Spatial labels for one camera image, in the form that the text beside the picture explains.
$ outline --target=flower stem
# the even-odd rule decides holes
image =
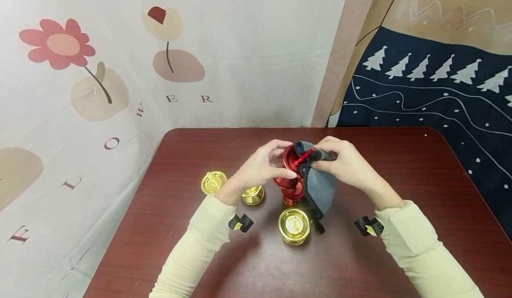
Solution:
[[[167,42],[167,48],[165,49],[165,56],[167,57],[167,65],[171,69],[171,72],[174,74],[174,70],[172,70],[171,62],[169,60],[169,42]]]
[[[99,81],[99,79],[97,79],[96,76],[94,76],[94,74],[91,73],[91,71],[87,68],[87,66],[84,66],[84,68],[85,68],[85,70],[87,70],[91,74],[91,76],[94,77],[94,79],[99,84],[101,89],[103,89],[103,92],[105,93],[105,96],[107,96],[108,103],[112,103],[112,98],[110,97],[110,94],[107,92],[107,89],[103,86],[103,84]]]

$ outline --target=red flower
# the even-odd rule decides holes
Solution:
[[[51,19],[43,19],[39,25],[42,31],[25,29],[20,32],[21,41],[38,47],[32,49],[28,55],[34,63],[48,60],[53,69],[64,69],[71,63],[85,67],[87,59],[84,56],[95,55],[94,48],[87,45],[89,36],[81,31],[74,19],[68,19],[65,29]]]

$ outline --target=black wrist band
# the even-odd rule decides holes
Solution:
[[[242,233],[246,233],[249,228],[254,224],[254,222],[246,215],[244,214],[242,218],[238,217],[238,215],[235,215],[229,223],[227,223],[227,226],[231,230],[240,230]]]
[[[364,237],[368,235],[377,237],[384,232],[384,226],[377,220],[377,218],[370,220],[367,216],[364,216],[354,221],[354,225],[359,229]]]

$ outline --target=backdrop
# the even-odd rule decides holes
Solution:
[[[0,0],[0,296],[82,297],[167,130],[309,126],[370,1]]]
[[[511,8],[373,0],[329,125],[437,129],[512,238]]]

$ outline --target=gold yo-yo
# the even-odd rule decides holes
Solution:
[[[250,188],[246,190],[242,194],[242,200],[244,203],[248,205],[257,205],[261,203],[263,197],[265,196],[265,191],[261,185]]]
[[[309,235],[309,230],[309,218],[297,208],[288,208],[279,216],[279,231],[287,244],[302,244]]]
[[[201,180],[201,190],[207,195],[215,194],[226,181],[226,174],[222,171],[209,171]]]

